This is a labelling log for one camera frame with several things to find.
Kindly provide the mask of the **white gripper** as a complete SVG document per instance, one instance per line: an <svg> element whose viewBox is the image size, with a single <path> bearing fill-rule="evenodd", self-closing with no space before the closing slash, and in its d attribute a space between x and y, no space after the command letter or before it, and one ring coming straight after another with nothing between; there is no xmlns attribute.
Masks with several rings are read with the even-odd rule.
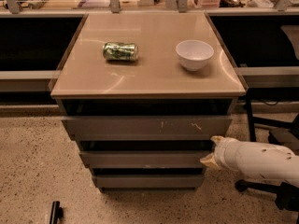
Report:
<svg viewBox="0 0 299 224"><path fill-rule="evenodd" d="M220 135L214 135L210 140L215 144L214 154L209 153L200 162L211 169L225 168L232 171L237 171L236 152L239 148L239 141Z"/></svg>

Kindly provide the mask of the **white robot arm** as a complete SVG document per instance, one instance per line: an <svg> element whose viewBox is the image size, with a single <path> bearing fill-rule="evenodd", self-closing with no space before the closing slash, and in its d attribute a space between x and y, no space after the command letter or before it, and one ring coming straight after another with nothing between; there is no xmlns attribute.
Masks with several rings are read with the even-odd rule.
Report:
<svg viewBox="0 0 299 224"><path fill-rule="evenodd" d="M200 159L208 168L227 169L264 180L299 187L299 156L284 146L212 136L214 150Z"/></svg>

